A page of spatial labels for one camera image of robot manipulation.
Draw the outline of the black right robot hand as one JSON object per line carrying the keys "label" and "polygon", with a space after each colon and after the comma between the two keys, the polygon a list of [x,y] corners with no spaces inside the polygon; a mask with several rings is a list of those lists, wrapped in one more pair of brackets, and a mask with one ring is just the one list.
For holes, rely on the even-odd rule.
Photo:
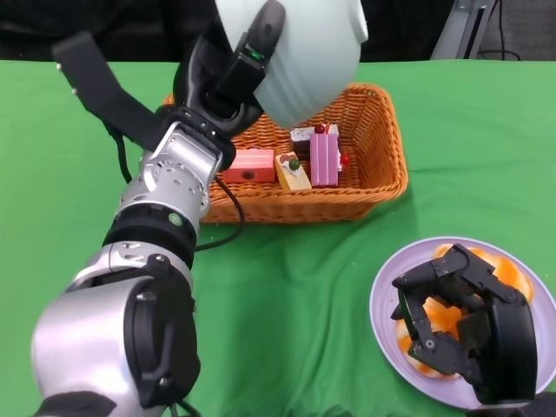
{"label": "black right robot hand", "polygon": [[[459,374],[486,405],[533,400],[538,352],[526,297],[506,285],[494,267],[454,244],[442,257],[409,269],[392,282],[411,339],[408,353],[444,374]],[[456,336],[434,330],[424,309],[436,298],[462,316]]]}

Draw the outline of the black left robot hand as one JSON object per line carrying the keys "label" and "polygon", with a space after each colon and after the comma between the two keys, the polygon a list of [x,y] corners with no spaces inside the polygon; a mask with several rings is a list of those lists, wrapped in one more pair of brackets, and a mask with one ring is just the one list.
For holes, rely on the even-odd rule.
{"label": "black left robot hand", "polygon": [[263,113],[255,91],[267,76],[285,17],[280,2],[264,2],[232,46],[222,16],[216,15],[178,66],[174,103],[194,110],[229,136],[248,129]]}

